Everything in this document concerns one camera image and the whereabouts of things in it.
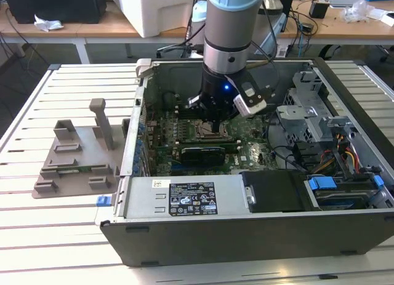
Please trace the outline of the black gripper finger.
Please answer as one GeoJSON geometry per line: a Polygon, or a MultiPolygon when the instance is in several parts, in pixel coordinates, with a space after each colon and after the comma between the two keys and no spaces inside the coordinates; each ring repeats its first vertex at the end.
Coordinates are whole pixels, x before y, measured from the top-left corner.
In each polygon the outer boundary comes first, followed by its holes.
{"type": "Polygon", "coordinates": [[[239,115],[236,108],[223,108],[219,110],[216,118],[216,132],[219,131],[221,123],[229,121],[239,115]]]}
{"type": "Polygon", "coordinates": [[[201,120],[211,125],[216,132],[216,102],[215,98],[207,95],[197,95],[188,99],[188,109],[191,109],[201,120]]]}

